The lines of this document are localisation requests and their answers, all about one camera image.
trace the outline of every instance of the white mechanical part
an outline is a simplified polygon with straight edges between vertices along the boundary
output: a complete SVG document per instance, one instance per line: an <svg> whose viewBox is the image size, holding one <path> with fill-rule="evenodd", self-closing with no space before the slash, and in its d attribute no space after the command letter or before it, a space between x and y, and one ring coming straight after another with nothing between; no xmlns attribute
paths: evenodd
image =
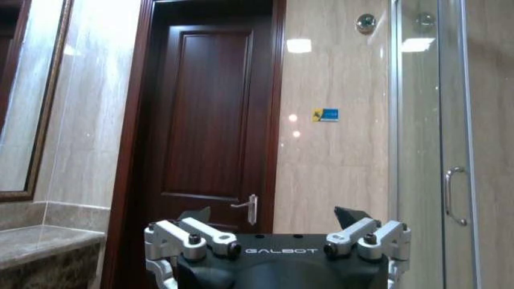
<svg viewBox="0 0 514 289"><path fill-rule="evenodd" d="M343 231L327 235L324 252L329 257L344 256L351 252L352 245L365 235L376 230L377 221L371 218L360 219Z"/></svg>
<svg viewBox="0 0 514 289"><path fill-rule="evenodd" d="M160 289L177 289L166 258L180 254L188 260L202 259L206 254L205 239L197 235L189 235L168 221L160 221L146 227L144 229L145 269L154 274Z"/></svg>
<svg viewBox="0 0 514 289"><path fill-rule="evenodd" d="M395 289L397 281L409 266L409 228L400 222L389 221L373 234L357 241L357 254L363 259L389 258L388 288Z"/></svg>
<svg viewBox="0 0 514 289"><path fill-rule="evenodd" d="M240 253L240 245L232 233L217 231L193 218L185 218L180 221L178 226L190 234L200 235L205 239L206 245L212 249L212 253L217 256L234 257Z"/></svg>

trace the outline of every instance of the mirror frame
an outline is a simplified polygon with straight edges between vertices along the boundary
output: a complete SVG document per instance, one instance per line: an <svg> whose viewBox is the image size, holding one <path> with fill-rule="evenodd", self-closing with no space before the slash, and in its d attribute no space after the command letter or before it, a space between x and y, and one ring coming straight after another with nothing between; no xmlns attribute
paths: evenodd
<svg viewBox="0 0 514 289"><path fill-rule="evenodd" d="M23 0L23 4L26 3L30 4L30 0ZM37 183L38 167L41 165L41 158L42 158L42 148L45 144L49 115L50 115L52 105L53 105L53 96L54 96L56 87L57 87L57 78L58 78L58 72L60 72L61 60L62 60L62 54L64 54L64 45L65 45L65 37L68 34L72 6L73 6L73 0L62 0L60 22L57 27L56 42L53 45L53 53L52 53L50 62L49 62L46 84L45 84L45 90L42 94L41 110L38 114L30 162L29 162L29 168L26 170L25 186L21 191L0 191L0 202L19 202L19 201L33 199L34 186ZM25 35L25 27L22 28L19 44L22 42L23 35Z"/></svg>

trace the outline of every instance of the door handle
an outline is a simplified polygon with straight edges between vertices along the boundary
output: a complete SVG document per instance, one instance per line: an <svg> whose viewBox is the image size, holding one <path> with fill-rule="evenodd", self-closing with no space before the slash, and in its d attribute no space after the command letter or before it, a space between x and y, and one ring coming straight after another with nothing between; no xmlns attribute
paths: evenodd
<svg viewBox="0 0 514 289"><path fill-rule="evenodd" d="M463 167L452 167L448 169L448 171L444 174L444 211L445 211L445 215L449 216L451 219L461 227L465 227L467 220L455 217L455 215L452 214L452 207L451 207L451 177L455 173L463 173L463 172L465 172Z"/></svg>
<svg viewBox="0 0 514 289"><path fill-rule="evenodd" d="M248 202L234 205L230 204L230 208L242 208L248 207L248 223L253 226L257 223L257 201L258 197L256 195L250 195L248 197Z"/></svg>

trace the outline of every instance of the blue sticker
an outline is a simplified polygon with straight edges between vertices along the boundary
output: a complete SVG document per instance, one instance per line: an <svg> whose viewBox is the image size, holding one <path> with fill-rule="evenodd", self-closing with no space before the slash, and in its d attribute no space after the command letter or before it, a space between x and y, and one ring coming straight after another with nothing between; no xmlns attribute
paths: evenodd
<svg viewBox="0 0 514 289"><path fill-rule="evenodd" d="M339 109L336 108L316 108L312 114L313 122L337 122Z"/></svg>

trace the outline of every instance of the shower enclosure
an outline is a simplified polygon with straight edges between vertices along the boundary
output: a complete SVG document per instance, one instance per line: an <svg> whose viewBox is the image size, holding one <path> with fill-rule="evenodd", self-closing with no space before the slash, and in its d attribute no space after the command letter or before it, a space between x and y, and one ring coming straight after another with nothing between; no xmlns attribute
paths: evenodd
<svg viewBox="0 0 514 289"><path fill-rule="evenodd" d="M479 288L464 1L391 1L392 217L412 229L401 288Z"/></svg>

